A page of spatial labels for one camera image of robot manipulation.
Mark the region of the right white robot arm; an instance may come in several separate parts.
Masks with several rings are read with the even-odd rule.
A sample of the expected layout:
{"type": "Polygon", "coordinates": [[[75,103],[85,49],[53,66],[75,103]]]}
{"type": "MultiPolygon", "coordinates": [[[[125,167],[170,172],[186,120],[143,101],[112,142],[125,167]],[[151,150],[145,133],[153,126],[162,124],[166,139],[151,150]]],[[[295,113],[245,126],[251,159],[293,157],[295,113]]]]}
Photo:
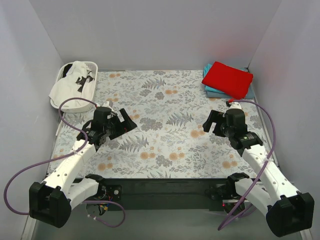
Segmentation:
{"type": "Polygon", "coordinates": [[[268,227],[277,237],[310,229],[315,206],[313,197],[299,191],[275,162],[267,158],[262,140],[248,131],[241,106],[231,106],[226,112],[212,110],[202,125],[204,132],[209,132],[212,124],[215,124],[213,133],[228,138],[231,147],[257,174],[255,180],[245,173],[234,173],[227,178],[227,195],[232,199],[240,197],[235,207],[248,200],[265,216],[268,227]]]}

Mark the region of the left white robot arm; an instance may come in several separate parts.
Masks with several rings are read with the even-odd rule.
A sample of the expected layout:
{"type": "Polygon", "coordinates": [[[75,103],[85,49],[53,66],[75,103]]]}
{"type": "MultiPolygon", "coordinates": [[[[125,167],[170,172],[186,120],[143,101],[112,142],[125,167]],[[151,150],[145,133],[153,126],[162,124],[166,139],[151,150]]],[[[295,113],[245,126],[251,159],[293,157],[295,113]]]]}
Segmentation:
{"type": "Polygon", "coordinates": [[[34,182],[29,188],[30,217],[61,228],[72,210],[84,201],[97,204],[107,200],[108,190],[102,176],[89,174],[78,183],[74,181],[106,140],[118,138],[136,127],[125,109],[115,113],[109,106],[98,106],[93,119],[79,130],[71,155],[42,182],[34,182]]]}

